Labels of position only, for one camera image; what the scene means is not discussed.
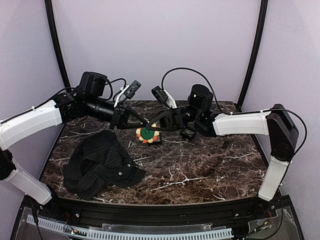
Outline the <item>black pinstriped shirt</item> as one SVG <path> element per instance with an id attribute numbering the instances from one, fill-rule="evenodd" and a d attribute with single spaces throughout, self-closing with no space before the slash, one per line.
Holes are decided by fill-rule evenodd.
<path id="1" fill-rule="evenodd" d="M 62 172 L 66 190 L 87 201 L 104 186 L 131 187 L 146 174 L 109 130 L 83 139 Z"/>

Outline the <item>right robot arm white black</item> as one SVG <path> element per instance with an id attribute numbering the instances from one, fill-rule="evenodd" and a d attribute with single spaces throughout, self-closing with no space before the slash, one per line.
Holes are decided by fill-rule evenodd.
<path id="1" fill-rule="evenodd" d="M 271 201 L 282 183 L 288 166 L 295 155 L 299 131 L 281 104 L 250 113 L 213 113 L 214 95 L 201 84 L 191 88 L 188 104 L 178 107 L 167 90 L 154 87 L 151 90 L 157 101 L 167 109 L 154 116 L 146 128 L 150 131 L 174 132 L 188 140 L 196 134 L 204 137 L 226 135 L 264 135 L 270 141 L 270 161 L 258 191 L 258 197 Z"/>

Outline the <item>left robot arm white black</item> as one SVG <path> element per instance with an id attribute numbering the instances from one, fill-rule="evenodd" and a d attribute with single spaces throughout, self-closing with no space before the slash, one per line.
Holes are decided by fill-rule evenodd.
<path id="1" fill-rule="evenodd" d="M 44 129 L 85 116 L 108 122 L 111 129 L 145 127 L 148 121 L 124 105 L 119 96 L 115 103 L 102 98 L 105 85 L 109 82 L 106 75 L 86 71 L 79 85 L 71 92 L 58 92 L 44 103 L 2 120 L 0 179 L 12 184 L 38 204 L 46 205 L 54 197 L 54 192 L 18 164 L 9 151 L 11 146 Z"/>

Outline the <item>flower brooch green orange yellow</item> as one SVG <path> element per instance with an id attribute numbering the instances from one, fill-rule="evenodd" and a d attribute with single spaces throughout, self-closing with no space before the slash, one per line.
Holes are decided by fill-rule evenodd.
<path id="1" fill-rule="evenodd" d="M 155 144 L 160 140 L 160 132 L 157 130 L 149 130 L 146 127 L 137 128 L 135 134 L 139 141 L 143 144 Z"/>

